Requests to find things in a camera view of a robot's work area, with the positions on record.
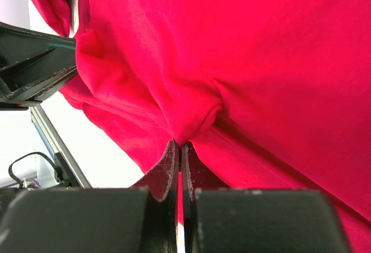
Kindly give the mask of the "red t-shirt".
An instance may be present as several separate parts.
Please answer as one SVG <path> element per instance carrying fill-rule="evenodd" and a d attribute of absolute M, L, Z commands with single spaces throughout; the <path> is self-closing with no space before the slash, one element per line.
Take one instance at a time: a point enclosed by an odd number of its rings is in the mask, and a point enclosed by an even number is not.
<path fill-rule="evenodd" d="M 171 139 L 233 187 L 320 189 L 370 251 L 370 0 L 79 0 L 61 93 L 142 171 Z"/>

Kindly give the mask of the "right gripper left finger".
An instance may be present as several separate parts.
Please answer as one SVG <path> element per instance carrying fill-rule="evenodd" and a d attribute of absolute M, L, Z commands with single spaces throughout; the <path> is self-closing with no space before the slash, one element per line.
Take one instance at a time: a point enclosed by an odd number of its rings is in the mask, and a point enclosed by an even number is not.
<path fill-rule="evenodd" d="M 2 252 L 176 252 L 179 148 L 125 189 L 21 192 L 1 222 Z"/>

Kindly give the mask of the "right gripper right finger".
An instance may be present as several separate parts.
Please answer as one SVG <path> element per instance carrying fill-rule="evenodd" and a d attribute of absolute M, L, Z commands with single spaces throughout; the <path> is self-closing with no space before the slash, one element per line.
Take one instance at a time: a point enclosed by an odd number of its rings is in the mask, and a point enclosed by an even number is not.
<path fill-rule="evenodd" d="M 320 192 L 234 189 L 181 150 L 186 252 L 351 252 L 336 211 Z"/>

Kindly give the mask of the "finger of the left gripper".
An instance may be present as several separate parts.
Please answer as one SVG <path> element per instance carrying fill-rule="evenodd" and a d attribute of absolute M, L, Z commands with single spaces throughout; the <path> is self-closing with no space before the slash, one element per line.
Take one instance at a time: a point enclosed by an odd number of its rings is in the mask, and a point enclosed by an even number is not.
<path fill-rule="evenodd" d="M 45 85 L 76 72 L 76 40 L 1 23 L 1 86 Z"/>
<path fill-rule="evenodd" d="M 26 84 L 1 78 L 1 110 L 28 110 L 40 105 L 77 75 L 76 67 L 53 73 L 48 78 Z"/>

